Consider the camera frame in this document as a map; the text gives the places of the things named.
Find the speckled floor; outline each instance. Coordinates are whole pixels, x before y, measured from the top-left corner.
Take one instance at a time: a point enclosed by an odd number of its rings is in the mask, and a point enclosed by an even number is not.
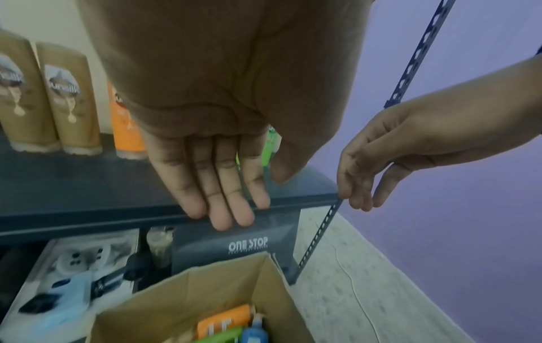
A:
[[[303,210],[294,257],[300,260],[329,208]],[[331,222],[291,293],[317,343],[376,343],[356,293],[381,343],[472,343],[388,259],[342,216]]]

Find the wall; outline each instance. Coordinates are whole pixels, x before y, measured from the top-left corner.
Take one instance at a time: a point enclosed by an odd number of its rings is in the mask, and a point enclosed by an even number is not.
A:
[[[439,0],[377,0],[337,136],[311,160],[335,179],[342,148],[380,111]],[[457,0],[405,100],[534,55],[542,2]],[[542,137],[498,157],[416,172],[387,204],[343,214],[477,342],[542,342]]]
[[[98,108],[100,130],[111,133],[106,73],[79,19],[74,0],[1,0],[4,29],[32,42],[60,44],[84,53],[89,61]]]

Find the white cable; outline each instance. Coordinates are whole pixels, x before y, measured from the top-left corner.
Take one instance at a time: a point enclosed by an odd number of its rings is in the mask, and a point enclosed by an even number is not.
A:
[[[318,227],[320,227],[320,225],[318,225],[318,222],[316,221],[316,219],[314,220],[314,222],[316,223],[316,225]],[[352,285],[352,291],[354,292],[354,297],[356,297],[357,303],[358,303],[358,305],[360,305],[361,311],[363,311],[363,314],[365,315],[365,317],[369,321],[369,324],[371,324],[371,327],[373,328],[374,336],[377,338],[377,342],[382,343],[381,340],[380,340],[380,336],[378,335],[377,328],[374,326],[374,323],[371,320],[371,317],[369,316],[367,311],[365,311],[365,308],[361,304],[360,298],[357,296],[356,288],[354,287],[354,280],[352,279],[350,274],[346,271],[346,269],[344,269],[343,265],[341,264],[341,262],[339,260],[339,251],[337,250],[337,248],[335,248],[333,243],[331,243],[331,241],[326,236],[322,236],[322,237],[326,239],[326,241],[333,247],[333,249],[335,249],[335,257],[337,259],[337,263],[339,263],[339,267],[343,270],[343,272],[346,274],[346,276],[348,276],[348,278],[350,279],[350,284]]]

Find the black shelf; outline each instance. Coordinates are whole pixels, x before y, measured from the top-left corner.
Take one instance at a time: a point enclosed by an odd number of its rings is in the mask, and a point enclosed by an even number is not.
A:
[[[118,158],[111,135],[102,142],[94,157],[17,153],[0,132],[0,245],[189,220],[148,161]],[[265,183],[271,210],[337,200],[336,185],[312,167],[286,185],[266,168]]]

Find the open cardboard box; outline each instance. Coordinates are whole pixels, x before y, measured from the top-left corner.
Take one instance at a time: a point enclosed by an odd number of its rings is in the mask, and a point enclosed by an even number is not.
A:
[[[198,321],[250,303],[271,343],[314,343],[268,253],[191,268],[96,316],[86,343],[162,343]]]

